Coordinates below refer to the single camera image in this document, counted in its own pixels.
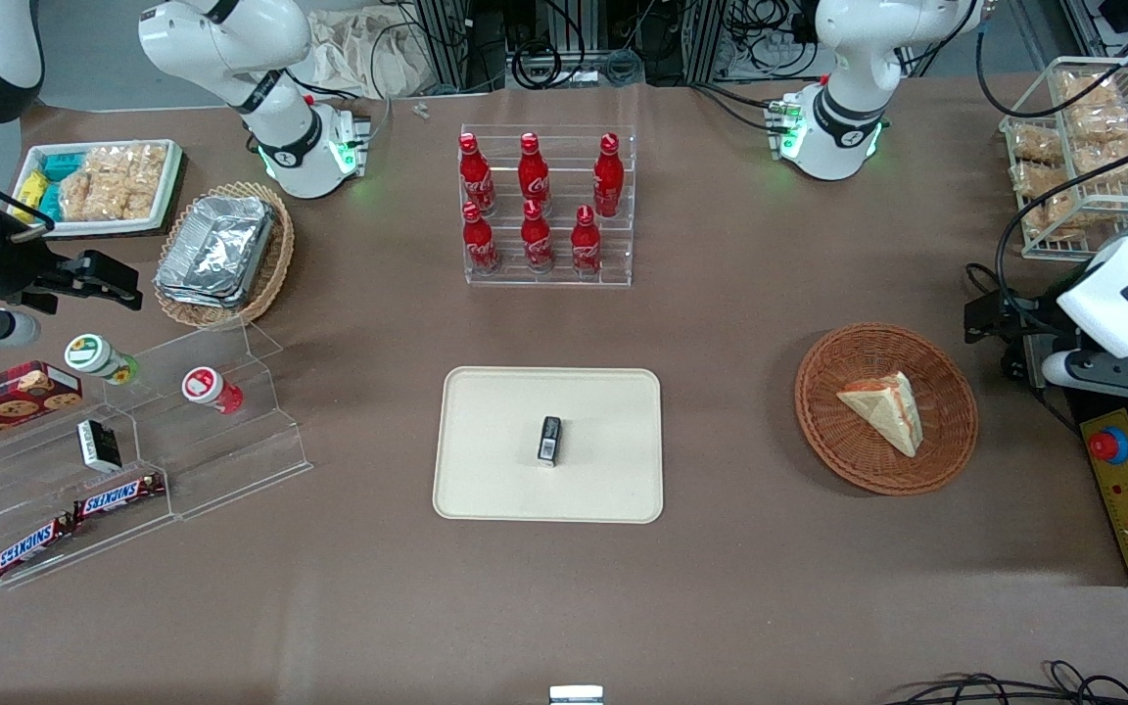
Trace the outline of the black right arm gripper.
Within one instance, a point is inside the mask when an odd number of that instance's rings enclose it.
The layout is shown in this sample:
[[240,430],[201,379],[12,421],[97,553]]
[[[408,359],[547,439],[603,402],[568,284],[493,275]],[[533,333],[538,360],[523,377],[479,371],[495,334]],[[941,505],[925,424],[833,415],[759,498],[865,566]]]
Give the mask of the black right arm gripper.
[[54,315],[59,296],[68,296],[112,301],[131,311],[142,309],[136,268],[92,250],[63,258],[41,238],[12,240],[24,232],[26,226],[19,220],[0,220],[0,303]]

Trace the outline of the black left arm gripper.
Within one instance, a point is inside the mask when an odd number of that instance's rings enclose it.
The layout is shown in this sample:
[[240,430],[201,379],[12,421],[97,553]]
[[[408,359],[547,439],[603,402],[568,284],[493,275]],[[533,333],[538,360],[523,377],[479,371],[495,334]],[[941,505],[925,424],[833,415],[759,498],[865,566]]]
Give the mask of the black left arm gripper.
[[1026,299],[992,291],[964,305],[964,317],[967,345],[993,336],[1012,341],[1037,335],[1051,335],[1061,347],[1079,344],[1079,327],[1061,312],[1051,296]]

